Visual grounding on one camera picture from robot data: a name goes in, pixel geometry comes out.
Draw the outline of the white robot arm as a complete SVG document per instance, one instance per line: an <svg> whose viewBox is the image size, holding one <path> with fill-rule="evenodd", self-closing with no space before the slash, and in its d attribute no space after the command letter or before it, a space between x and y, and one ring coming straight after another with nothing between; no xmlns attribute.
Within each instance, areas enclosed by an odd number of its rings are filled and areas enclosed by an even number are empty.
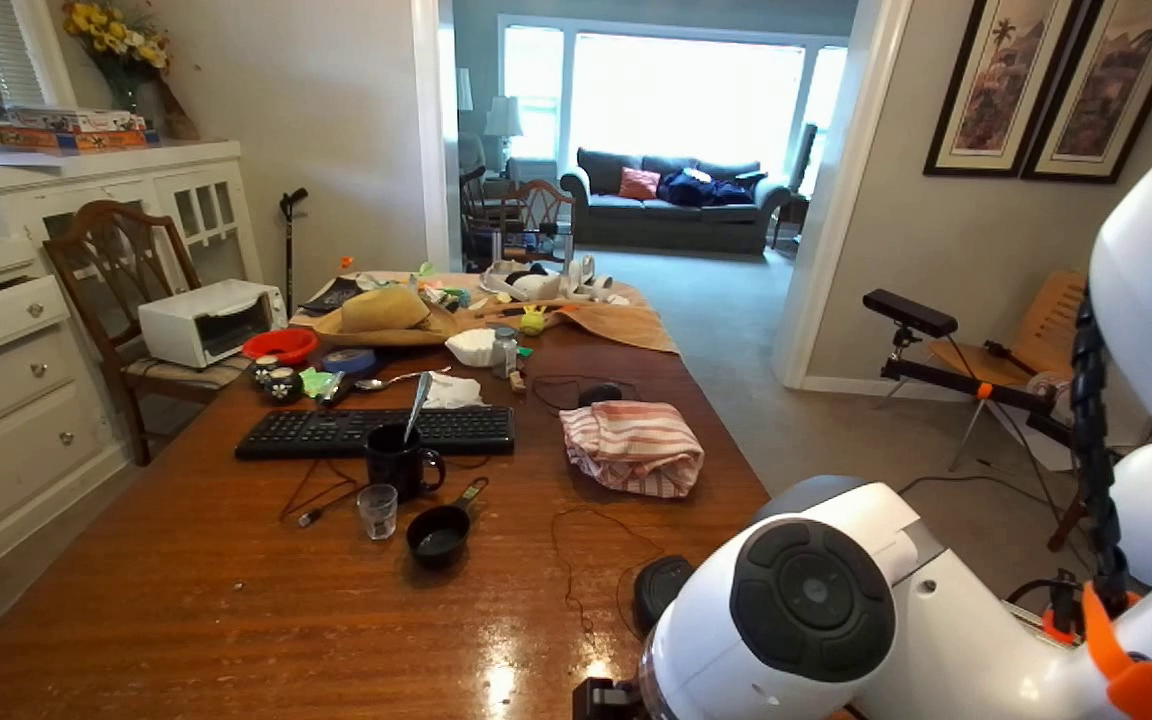
<svg viewBox="0 0 1152 720"><path fill-rule="evenodd" d="M1152 168L1097 232L1087 301L1152 418ZM640 652L651 720L1152 720L1152 593L1025 623L897 488L813 476L669 599Z"/></svg>

